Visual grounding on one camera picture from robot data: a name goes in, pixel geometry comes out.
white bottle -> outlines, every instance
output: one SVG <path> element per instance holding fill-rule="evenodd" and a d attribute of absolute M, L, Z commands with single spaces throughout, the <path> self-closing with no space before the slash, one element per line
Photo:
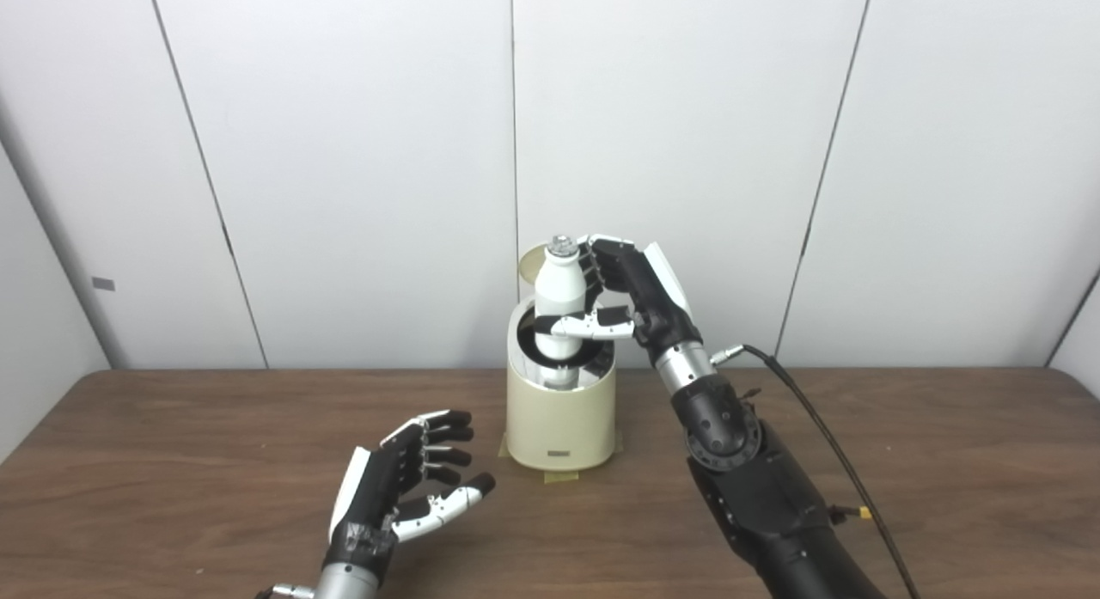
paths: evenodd
<path fill-rule="evenodd" d="M 535 277 L 535 317 L 580 313 L 584 310 L 587 282 L 581 270 L 579 247 L 573 239 L 556 235 L 546 246 L 546 263 Z M 581 350 L 581 340 L 536 333 L 535 345 L 553 360 L 566 360 Z"/>

metal connector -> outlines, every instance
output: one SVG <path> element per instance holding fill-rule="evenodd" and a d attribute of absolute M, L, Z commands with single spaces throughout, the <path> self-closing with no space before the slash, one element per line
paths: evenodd
<path fill-rule="evenodd" d="M 272 595 L 292 597 L 292 599 L 314 599 L 314 588 L 293 584 L 276 584 L 272 587 Z"/>
<path fill-rule="evenodd" d="M 733 347 L 729 348 L 718 350 L 718 352 L 715 352 L 713 353 L 713 355 L 711 355 L 711 364 L 715 365 L 715 367 L 718 367 L 718 365 L 722 365 L 727 360 L 733 359 L 733 357 L 739 355 L 739 353 L 743 352 L 745 352 L 745 345 L 733 345 Z"/>

black forearm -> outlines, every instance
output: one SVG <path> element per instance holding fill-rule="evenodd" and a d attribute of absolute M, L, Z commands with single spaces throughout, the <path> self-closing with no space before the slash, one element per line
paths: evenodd
<path fill-rule="evenodd" d="M 884 599 L 837 541 L 825 501 L 761 420 L 756 457 L 726 473 L 689 459 L 733 551 L 776 599 Z"/>

black cable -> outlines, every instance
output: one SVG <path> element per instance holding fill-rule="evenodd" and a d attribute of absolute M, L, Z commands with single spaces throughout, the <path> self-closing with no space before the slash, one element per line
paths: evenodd
<path fill-rule="evenodd" d="M 787 385 L 787 388 L 794 392 L 794 397 L 798 398 L 799 402 L 802 403 L 802 408 L 805 408 L 810 419 L 813 420 L 814 425 L 821 431 L 822 435 L 825 435 L 825 442 L 833 447 L 833 453 L 836 454 L 837 459 L 840 461 L 840 465 L 844 466 L 845 473 L 848 474 L 848 478 L 851 479 L 854 486 L 856 486 L 857 492 L 859 492 L 859 498 L 864 500 L 864 504 L 871 510 L 871 518 L 875 522 L 876 528 L 879 529 L 879 535 L 882 537 L 883 543 L 887 544 L 887 548 L 890 551 L 890 556 L 893 558 L 894 565 L 898 567 L 898 573 L 901 575 L 902 581 L 905 583 L 905 588 L 909 590 L 909 596 L 912 599 L 921 599 L 920 592 L 916 590 L 916 584 L 913 583 L 913 577 L 909 575 L 909 568 L 905 566 L 905 561 L 901 556 L 901 551 L 898 550 L 898 545 L 893 541 L 893 536 L 890 533 L 890 529 L 887 528 L 886 521 L 882 520 L 882 514 L 879 512 L 879 508 L 875 506 L 875 501 L 871 500 L 871 495 L 868 492 L 867 488 L 864 486 L 864 481 L 860 480 L 859 475 L 856 473 L 856 468 L 848 461 L 848 455 L 844 454 L 844 450 L 840 447 L 840 443 L 836 442 L 836 437 L 833 437 L 833 432 L 829 428 L 825 425 L 824 420 L 822 420 L 821 414 L 817 414 L 817 410 L 814 409 L 814 404 L 810 403 L 810 399 L 806 398 L 805 392 L 802 392 L 802 388 L 794 382 L 793 377 L 790 373 L 787 373 L 785 368 L 774 356 L 768 355 L 763 350 L 754 348 L 752 345 L 743 345 L 745 352 L 750 353 L 750 355 L 759 357 L 770 368 L 776 376 L 779 377 Z"/>

black robotic finger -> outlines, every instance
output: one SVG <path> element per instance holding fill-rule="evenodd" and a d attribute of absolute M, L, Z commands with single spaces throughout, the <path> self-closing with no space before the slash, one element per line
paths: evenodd
<path fill-rule="evenodd" d="M 428 422 L 428 430 L 439 430 L 440 428 L 464 428 L 470 425 L 473 417 L 470 412 L 464 412 L 462 410 L 444 410 L 442 412 L 432 412 L 432 414 L 425 414 L 425 420 Z"/>
<path fill-rule="evenodd" d="M 600 270 L 600 278 L 605 290 L 626 292 L 627 282 L 623 273 L 622 256 L 636 251 L 634 244 L 616 243 L 612 240 L 596 240 L 592 244 L 592 257 Z"/>
<path fill-rule="evenodd" d="M 592 257 L 592 251 L 588 249 L 587 243 L 578 244 L 579 251 L 576 255 L 576 263 L 581 266 L 582 273 L 587 275 L 593 270 L 596 270 L 596 258 Z"/>
<path fill-rule="evenodd" d="M 471 428 L 443 428 L 443 430 L 432 430 L 428 432 L 428 443 L 444 443 L 447 441 L 470 442 L 474 440 L 474 431 Z"/>
<path fill-rule="evenodd" d="M 596 298 L 600 298 L 600 295 L 604 293 L 604 285 L 600 280 L 596 267 L 588 266 L 584 269 L 584 285 L 587 287 L 584 293 L 584 312 L 587 313 L 595 308 Z"/>
<path fill-rule="evenodd" d="M 452 463 L 454 466 L 470 466 L 473 462 L 471 454 L 449 446 L 428 447 L 425 458 L 428 463 Z"/>
<path fill-rule="evenodd" d="M 410 465 L 407 466 L 402 473 L 400 485 L 398 490 L 400 490 L 400 493 L 408 493 L 409 490 L 420 485 L 420 481 L 422 480 L 424 480 L 422 467 L 419 465 L 419 463 L 417 463 L 416 465 L 410 463 Z"/>
<path fill-rule="evenodd" d="M 462 482 L 462 475 L 448 468 L 448 466 L 429 465 L 425 478 L 429 481 L 439 481 L 448 486 L 457 486 Z"/>
<path fill-rule="evenodd" d="M 381 447 L 389 451 L 405 451 L 413 443 L 420 442 L 424 437 L 424 426 L 420 423 L 410 422 L 405 423 L 393 434 L 386 435 L 386 437 L 380 443 Z"/>

